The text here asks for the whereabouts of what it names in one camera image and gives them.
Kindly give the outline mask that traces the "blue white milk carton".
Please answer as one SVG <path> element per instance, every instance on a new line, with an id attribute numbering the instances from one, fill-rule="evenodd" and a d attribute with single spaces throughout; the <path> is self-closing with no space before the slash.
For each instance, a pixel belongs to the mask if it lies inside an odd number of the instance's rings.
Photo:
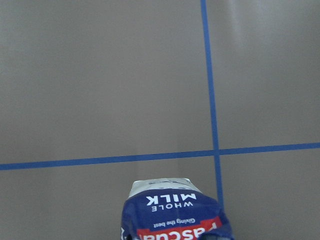
<path id="1" fill-rule="evenodd" d="M 233 240 L 220 204 L 188 178 L 137 180 L 121 215 L 122 240 Z"/>

